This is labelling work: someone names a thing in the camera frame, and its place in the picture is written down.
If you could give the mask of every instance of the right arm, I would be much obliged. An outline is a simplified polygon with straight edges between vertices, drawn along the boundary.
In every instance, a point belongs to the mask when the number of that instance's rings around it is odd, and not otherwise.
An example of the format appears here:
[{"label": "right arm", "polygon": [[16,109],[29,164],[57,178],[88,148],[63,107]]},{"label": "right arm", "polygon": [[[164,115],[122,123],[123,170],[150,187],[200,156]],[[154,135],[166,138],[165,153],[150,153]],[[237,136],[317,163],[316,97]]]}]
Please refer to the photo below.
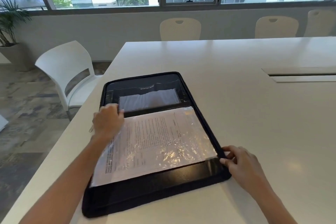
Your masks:
[{"label": "right arm", "polygon": [[222,148],[229,151],[227,159],[221,158],[238,184],[258,203],[269,224],[297,224],[267,181],[255,155],[243,147],[233,145]]}]

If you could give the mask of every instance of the forearm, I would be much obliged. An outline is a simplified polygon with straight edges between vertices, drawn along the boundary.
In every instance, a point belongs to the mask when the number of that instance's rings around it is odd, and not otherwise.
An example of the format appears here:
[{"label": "forearm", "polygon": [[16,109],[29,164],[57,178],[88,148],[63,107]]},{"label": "forearm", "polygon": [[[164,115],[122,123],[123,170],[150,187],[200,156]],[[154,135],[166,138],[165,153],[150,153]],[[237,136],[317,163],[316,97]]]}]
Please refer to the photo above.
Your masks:
[{"label": "forearm", "polygon": [[266,189],[255,200],[269,224],[297,224],[272,189]]},{"label": "forearm", "polygon": [[28,211],[20,224],[68,224],[106,146],[105,141],[93,138]]}]

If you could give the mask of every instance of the plant pot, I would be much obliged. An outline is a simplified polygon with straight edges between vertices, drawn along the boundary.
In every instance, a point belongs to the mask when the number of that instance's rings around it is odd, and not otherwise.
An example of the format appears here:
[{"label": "plant pot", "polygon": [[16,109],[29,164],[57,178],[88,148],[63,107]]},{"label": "plant pot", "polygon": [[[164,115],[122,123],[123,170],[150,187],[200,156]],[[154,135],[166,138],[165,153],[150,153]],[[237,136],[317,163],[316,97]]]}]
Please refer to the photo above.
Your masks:
[{"label": "plant pot", "polygon": [[28,48],[24,44],[11,47],[0,47],[0,53],[5,56],[18,71],[29,71],[34,68]]}]

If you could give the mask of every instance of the open black folder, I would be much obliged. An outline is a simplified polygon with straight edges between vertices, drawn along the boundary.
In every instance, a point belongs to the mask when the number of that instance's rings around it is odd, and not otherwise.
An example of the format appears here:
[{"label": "open black folder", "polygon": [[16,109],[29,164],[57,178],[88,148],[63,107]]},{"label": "open black folder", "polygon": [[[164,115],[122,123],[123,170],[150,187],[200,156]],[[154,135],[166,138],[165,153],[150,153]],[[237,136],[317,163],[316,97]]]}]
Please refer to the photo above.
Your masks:
[{"label": "open black folder", "polygon": [[[119,104],[125,110],[125,118],[191,106],[218,157],[225,158],[178,72],[108,82],[103,88],[100,106],[109,103]],[[97,187],[91,187],[90,180],[84,192],[82,212],[87,218],[100,217],[222,182],[230,177],[228,169],[220,164],[219,159],[212,158]]]}]

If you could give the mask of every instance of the table top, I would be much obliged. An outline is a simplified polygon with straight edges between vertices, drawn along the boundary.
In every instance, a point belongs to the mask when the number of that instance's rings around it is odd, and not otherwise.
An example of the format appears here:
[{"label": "table top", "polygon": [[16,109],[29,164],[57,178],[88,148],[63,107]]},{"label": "table top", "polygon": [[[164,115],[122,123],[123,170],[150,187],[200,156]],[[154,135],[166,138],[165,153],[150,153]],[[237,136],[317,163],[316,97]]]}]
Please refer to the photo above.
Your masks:
[{"label": "table top", "polygon": [[[87,145],[103,85],[178,71],[217,140],[254,153],[299,223],[336,219],[336,83],[276,83],[264,71],[336,72],[336,37],[129,42],[66,128],[3,224],[15,224]],[[124,212],[71,223],[266,223],[230,179]]]}]

